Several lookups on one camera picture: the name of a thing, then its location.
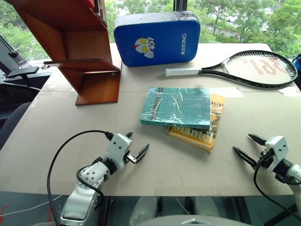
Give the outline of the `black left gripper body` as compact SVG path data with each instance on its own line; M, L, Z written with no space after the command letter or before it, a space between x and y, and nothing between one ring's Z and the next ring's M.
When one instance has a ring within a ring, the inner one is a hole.
M123 162L125 164L128 164L129 162L133 163L133 164L137 164L138 163L138 156L134 157L130 154L130 152L126 152L125 155L123 156Z

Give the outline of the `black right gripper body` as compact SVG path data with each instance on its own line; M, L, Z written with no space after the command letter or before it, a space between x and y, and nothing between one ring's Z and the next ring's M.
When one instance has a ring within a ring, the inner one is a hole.
M258 162L255 165L255 169L263 167L267 169L273 162L275 152L273 148L265 148L263 151L260 152L260 157Z

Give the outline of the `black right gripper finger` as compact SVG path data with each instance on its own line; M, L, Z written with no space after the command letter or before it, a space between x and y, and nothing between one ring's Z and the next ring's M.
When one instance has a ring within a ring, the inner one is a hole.
M257 144L261 145L261 146L265 146L265 143L267 142L267 139L260 137L256 134L248 134L248 136Z
M246 163L248 163L254 170L257 169L258 167L258 163L257 161L255 161L253 158L251 158L245 151L243 151L242 149L233 146L232 147L233 150L237 153L237 155L244 160Z

